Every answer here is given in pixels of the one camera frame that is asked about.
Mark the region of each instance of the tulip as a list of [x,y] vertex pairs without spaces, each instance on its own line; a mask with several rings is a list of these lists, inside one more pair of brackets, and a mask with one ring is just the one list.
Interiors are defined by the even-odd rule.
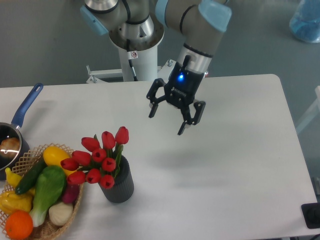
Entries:
[[101,167],[106,172],[112,172],[116,169],[116,161],[111,157],[107,157],[103,160]]
[[100,185],[105,189],[110,189],[114,186],[115,179],[111,175],[104,175],[100,179]]
[[81,144],[84,146],[89,152],[93,152],[94,150],[100,148],[100,143],[97,139],[93,137],[83,137],[81,139]]
[[125,126],[121,126],[115,135],[117,144],[126,144],[129,141],[129,131]]
[[91,154],[85,151],[76,150],[72,153],[72,158],[81,166],[88,166],[91,161]]
[[107,153],[102,148],[97,148],[92,152],[92,159],[97,163],[101,163],[106,157]]
[[101,173],[97,168],[92,168],[86,175],[86,181],[90,184],[96,184],[100,181],[100,179]]
[[63,169],[69,171],[75,171],[79,168],[79,163],[73,158],[66,158],[60,162],[60,165]]
[[86,181],[86,174],[83,171],[75,171],[66,178],[66,181],[71,185],[83,184]]
[[112,135],[112,133],[108,131],[104,131],[101,137],[102,137],[103,147],[105,149],[113,149],[115,147],[116,140],[115,140],[115,137]]

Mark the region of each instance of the tulip bouquet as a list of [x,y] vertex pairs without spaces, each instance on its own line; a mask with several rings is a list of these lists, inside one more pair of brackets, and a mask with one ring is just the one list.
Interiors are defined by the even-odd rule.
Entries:
[[115,178],[120,172],[120,161],[124,144],[129,141],[129,131],[120,127],[115,137],[112,133],[104,131],[101,135],[102,147],[94,137],[83,137],[81,144],[90,152],[76,150],[72,157],[61,161],[61,166],[69,171],[75,171],[67,177],[70,185],[100,183],[105,189],[115,184]]

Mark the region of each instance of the black cable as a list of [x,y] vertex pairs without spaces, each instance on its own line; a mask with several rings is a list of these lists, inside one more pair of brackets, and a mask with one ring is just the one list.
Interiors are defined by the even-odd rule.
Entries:
[[313,237],[310,238],[309,240],[315,240],[315,239],[317,239],[318,237],[320,237],[320,234],[317,234],[317,235],[313,236]]
[[[127,39],[126,40],[126,52],[130,52],[130,40]],[[133,75],[133,81],[137,82],[138,81],[138,78],[137,78],[137,75],[136,75],[136,71],[135,71],[135,68],[134,68],[134,65],[132,63],[132,59],[129,59],[129,66],[132,70],[132,75]]]

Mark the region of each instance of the orange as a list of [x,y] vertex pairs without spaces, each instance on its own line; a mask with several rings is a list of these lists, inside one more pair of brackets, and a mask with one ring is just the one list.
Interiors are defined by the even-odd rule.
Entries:
[[7,218],[4,229],[11,239],[22,240],[31,235],[34,223],[29,213],[17,210]]

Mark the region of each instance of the black vase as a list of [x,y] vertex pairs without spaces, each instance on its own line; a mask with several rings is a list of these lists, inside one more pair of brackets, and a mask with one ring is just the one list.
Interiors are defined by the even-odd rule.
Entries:
[[120,171],[114,179],[114,185],[112,188],[105,189],[100,184],[100,188],[105,197],[112,203],[123,203],[127,201],[134,193],[134,181],[130,171],[128,160],[121,156]]

